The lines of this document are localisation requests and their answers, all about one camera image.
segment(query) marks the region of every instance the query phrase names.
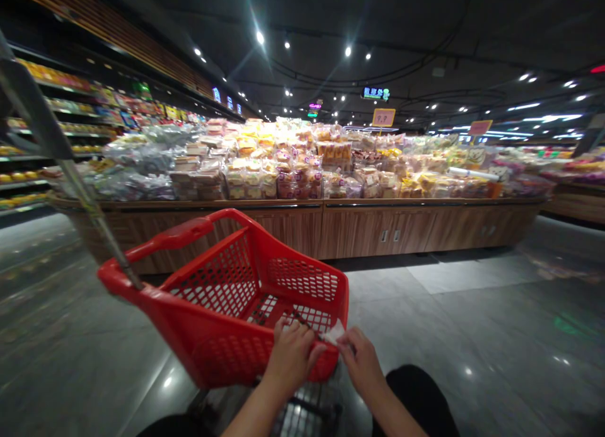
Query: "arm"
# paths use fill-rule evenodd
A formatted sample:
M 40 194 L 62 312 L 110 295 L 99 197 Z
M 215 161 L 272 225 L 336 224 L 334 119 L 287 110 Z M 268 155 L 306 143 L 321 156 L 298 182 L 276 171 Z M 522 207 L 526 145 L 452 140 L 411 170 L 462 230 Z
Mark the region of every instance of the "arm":
M 353 386 L 389 437 L 428 437 L 386 383 L 376 350 L 357 327 L 338 339 Z
M 311 350 L 315 333 L 295 320 L 284 330 L 282 317 L 275 325 L 275 345 L 267 370 L 222 437 L 266 437 L 277 414 L 309 376 L 326 346 Z

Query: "hanging sign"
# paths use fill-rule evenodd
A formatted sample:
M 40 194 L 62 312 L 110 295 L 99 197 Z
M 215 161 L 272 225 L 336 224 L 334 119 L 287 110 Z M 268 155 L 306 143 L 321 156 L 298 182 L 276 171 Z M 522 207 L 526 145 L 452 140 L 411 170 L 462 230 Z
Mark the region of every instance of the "hanging sign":
M 220 103 L 221 102 L 221 92 L 219 92 L 219 89 L 214 87 L 212 89 L 212 92 L 214 93 L 214 100 Z
M 395 121 L 395 109 L 374 109 L 372 126 L 392 127 Z
M 391 93 L 388 89 L 379 89 L 373 87 L 365 87 L 364 94 L 361 96 L 362 98 L 367 98 L 369 100 L 384 100 L 388 101 Z
M 482 136 L 491 128 L 493 120 L 477 120 L 471 123 L 471 129 L 468 131 L 469 136 Z

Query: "cabinet door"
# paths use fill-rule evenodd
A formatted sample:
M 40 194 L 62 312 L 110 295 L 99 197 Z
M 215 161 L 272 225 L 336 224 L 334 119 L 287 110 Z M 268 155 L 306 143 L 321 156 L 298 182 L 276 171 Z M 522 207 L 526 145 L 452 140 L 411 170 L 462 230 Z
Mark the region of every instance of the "cabinet door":
M 450 251 L 482 246 L 488 211 L 484 207 L 444 207 L 435 210 L 426 251 Z
M 319 258 L 389 254 L 392 218 L 383 208 L 325 207 Z
M 426 207 L 392 211 L 389 254 L 425 252 L 438 212 Z
M 519 243 L 532 225 L 539 207 L 503 206 L 493 208 L 485 221 L 483 246 L 508 246 Z
M 244 210 L 280 242 L 317 259 L 321 237 L 321 208 Z

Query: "digital sign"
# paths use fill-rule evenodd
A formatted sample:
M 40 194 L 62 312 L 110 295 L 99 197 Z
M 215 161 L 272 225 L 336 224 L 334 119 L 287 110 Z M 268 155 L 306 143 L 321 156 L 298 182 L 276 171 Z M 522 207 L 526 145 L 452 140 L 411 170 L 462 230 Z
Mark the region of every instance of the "digital sign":
M 391 93 L 388 89 L 379 89 L 373 87 L 365 87 L 362 98 L 368 98 L 370 100 L 384 100 L 388 101 Z

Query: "ceiling light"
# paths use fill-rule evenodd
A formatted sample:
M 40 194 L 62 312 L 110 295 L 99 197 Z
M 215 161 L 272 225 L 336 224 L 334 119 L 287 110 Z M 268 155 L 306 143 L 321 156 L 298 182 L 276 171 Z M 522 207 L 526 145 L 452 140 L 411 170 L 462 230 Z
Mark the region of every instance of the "ceiling light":
M 532 103 L 532 104 L 529 104 L 529 105 L 515 106 L 515 107 L 512 107 L 512 108 L 508 108 L 507 110 L 527 109 L 527 108 L 536 107 L 536 106 L 540 106 L 540 103 Z

